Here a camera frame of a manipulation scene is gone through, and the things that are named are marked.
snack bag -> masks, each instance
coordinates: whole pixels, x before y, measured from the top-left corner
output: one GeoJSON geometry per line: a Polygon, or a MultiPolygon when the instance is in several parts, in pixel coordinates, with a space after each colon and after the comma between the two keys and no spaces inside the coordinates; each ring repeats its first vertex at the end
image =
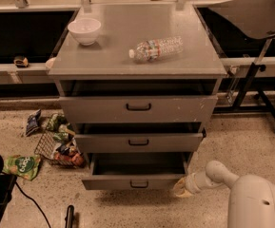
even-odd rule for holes
{"type": "Polygon", "coordinates": [[[3,172],[31,181],[38,173],[40,161],[40,155],[30,157],[21,157],[20,155],[11,156],[4,160],[3,172]]]}

basket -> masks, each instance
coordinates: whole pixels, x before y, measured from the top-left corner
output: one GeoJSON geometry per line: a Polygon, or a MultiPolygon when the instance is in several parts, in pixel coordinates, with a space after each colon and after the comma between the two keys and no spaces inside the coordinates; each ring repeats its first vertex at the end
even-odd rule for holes
{"type": "Polygon", "coordinates": [[[73,163],[70,161],[59,161],[55,160],[52,157],[52,153],[55,150],[56,144],[59,143],[53,139],[53,135],[54,132],[48,131],[46,127],[39,143],[37,144],[34,150],[34,154],[40,155],[44,160],[47,160],[51,165],[74,166],[73,163]]]}

speckled concrete floor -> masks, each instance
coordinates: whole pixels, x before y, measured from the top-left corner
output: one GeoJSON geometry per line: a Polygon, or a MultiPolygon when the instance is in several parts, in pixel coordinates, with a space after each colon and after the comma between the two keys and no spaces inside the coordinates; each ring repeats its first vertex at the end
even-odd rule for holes
{"type": "MultiPolygon", "coordinates": [[[[0,102],[0,154],[32,155],[41,134],[25,136],[27,117],[42,109],[42,118],[62,112],[57,101],[0,102]]],[[[275,122],[269,114],[214,115],[207,137],[194,154],[189,172],[211,160],[223,162],[238,175],[256,174],[275,183],[275,122]]],[[[87,191],[84,169],[62,169],[44,162],[33,180],[19,178],[22,189],[46,213],[51,227],[64,227],[67,208],[74,205],[74,227],[226,228],[229,190],[208,190],[189,199],[168,190],[87,191]]],[[[13,189],[1,228],[47,227],[36,206],[13,189]]]]}

bowl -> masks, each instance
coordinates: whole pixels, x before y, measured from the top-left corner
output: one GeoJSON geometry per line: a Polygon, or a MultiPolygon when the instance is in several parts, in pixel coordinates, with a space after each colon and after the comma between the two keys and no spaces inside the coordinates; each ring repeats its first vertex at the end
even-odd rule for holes
{"type": "Polygon", "coordinates": [[[89,46],[98,38],[101,28],[100,21],[92,18],[76,19],[69,23],[69,33],[78,43],[89,46]]]}

plastic bottle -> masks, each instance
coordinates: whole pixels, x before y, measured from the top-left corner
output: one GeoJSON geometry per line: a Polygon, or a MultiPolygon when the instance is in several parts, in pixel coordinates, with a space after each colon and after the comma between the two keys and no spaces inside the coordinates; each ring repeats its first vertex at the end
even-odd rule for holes
{"type": "Polygon", "coordinates": [[[149,40],[139,43],[136,49],[129,51],[129,57],[137,61],[154,61],[183,51],[183,40],[180,36],[165,39],[149,40]]]}

